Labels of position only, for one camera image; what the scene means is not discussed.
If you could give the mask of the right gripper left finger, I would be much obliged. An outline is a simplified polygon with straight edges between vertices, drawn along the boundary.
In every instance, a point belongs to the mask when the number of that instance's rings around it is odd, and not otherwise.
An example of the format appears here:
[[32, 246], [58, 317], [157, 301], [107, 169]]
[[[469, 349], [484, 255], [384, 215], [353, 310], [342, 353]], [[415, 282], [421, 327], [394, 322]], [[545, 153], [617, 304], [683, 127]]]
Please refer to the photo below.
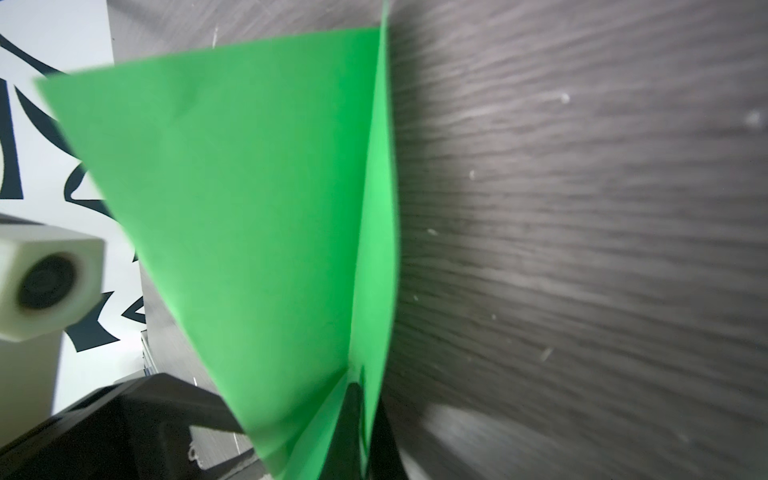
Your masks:
[[363, 390], [358, 383], [347, 386], [331, 443], [319, 480], [361, 480], [361, 426]]

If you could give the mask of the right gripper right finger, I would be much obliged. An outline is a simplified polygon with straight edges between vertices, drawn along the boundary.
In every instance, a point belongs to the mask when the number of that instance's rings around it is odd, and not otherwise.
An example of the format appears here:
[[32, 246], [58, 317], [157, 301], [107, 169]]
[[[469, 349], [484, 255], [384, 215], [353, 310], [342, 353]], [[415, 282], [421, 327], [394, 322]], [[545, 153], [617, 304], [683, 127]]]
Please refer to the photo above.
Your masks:
[[402, 458], [386, 414], [379, 400], [373, 423], [367, 478], [371, 480], [408, 480]]

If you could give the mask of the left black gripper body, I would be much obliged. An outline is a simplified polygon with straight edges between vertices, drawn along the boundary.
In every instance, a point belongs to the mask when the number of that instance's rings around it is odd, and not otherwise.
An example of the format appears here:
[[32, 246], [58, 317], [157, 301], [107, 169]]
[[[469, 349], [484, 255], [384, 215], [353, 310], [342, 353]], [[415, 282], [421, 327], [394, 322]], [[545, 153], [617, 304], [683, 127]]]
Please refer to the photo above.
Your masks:
[[98, 389], [1, 450], [4, 479], [263, 479], [247, 450], [210, 468], [191, 454], [193, 426], [242, 429], [217, 395], [168, 374]]

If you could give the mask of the green square paper sheet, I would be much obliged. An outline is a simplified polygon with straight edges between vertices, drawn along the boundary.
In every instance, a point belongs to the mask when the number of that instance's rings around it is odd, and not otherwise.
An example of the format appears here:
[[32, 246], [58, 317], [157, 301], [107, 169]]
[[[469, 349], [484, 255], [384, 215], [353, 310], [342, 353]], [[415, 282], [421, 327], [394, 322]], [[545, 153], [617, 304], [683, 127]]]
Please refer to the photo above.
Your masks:
[[388, 25], [37, 84], [276, 479], [319, 479], [347, 386], [367, 476], [396, 307]]

